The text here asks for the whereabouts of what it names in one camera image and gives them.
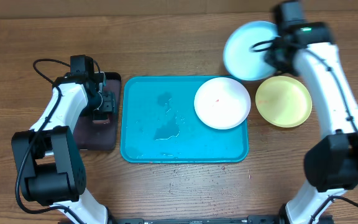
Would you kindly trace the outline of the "pink cleaning sponge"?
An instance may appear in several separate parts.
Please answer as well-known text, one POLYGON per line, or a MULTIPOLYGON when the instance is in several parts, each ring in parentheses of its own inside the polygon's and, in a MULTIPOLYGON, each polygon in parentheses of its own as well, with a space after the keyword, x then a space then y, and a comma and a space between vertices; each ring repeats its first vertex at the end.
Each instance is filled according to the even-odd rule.
POLYGON ((110 123, 110 119, 96 119, 93 120, 93 124, 97 124, 97 125, 102 125, 102 124, 109 124, 110 123))

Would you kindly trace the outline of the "light blue plate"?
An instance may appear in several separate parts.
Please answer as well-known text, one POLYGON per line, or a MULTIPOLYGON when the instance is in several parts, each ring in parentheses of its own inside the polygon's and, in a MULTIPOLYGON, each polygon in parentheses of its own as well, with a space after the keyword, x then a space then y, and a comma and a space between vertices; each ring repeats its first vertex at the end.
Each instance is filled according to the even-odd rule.
POLYGON ((278 36, 277 26, 267 21, 248 22, 228 38, 223 52, 226 70, 234 77, 256 81, 272 76, 276 69, 265 62, 270 41, 278 36))

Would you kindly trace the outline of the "yellow green plate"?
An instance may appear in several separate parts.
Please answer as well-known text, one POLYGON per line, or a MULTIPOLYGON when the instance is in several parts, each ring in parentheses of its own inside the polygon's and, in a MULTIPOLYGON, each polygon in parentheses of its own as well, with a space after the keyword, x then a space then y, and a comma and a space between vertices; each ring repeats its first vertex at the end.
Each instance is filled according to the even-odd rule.
POLYGON ((304 84, 286 76, 272 77, 260 84, 255 104, 266 121, 281 128, 303 124, 313 107, 311 95, 304 84))

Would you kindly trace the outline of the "white plate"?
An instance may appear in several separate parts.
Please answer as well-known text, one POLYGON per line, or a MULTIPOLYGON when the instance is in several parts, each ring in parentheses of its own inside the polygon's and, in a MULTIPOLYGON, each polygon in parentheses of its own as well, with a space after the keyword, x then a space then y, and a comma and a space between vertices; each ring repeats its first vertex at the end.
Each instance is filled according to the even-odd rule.
POLYGON ((194 99, 198 118, 214 129, 231 129, 240 125, 250 113, 249 92, 239 81, 212 78, 202 84, 194 99))

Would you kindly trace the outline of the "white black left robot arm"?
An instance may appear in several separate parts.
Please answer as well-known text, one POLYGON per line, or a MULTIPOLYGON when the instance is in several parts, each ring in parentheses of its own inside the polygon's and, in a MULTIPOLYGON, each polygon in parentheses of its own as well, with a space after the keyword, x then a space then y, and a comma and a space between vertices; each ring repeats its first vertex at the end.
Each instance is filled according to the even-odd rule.
POLYGON ((115 223, 86 188, 80 147, 115 146, 121 78, 86 55, 71 56, 67 67, 51 81, 52 98, 39 120, 11 139, 16 203, 29 214, 58 210, 72 223, 115 223))

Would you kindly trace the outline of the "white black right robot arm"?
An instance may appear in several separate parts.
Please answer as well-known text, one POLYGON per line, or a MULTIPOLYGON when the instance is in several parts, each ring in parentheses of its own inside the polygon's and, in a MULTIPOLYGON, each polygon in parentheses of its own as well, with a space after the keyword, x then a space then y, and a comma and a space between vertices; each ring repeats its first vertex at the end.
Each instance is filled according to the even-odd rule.
POLYGON ((305 183, 280 211, 284 223, 318 223, 322 213, 358 185, 358 104, 329 27, 308 22, 299 1, 273 10, 278 35, 265 61, 301 77, 318 115, 321 140, 305 155, 305 183))

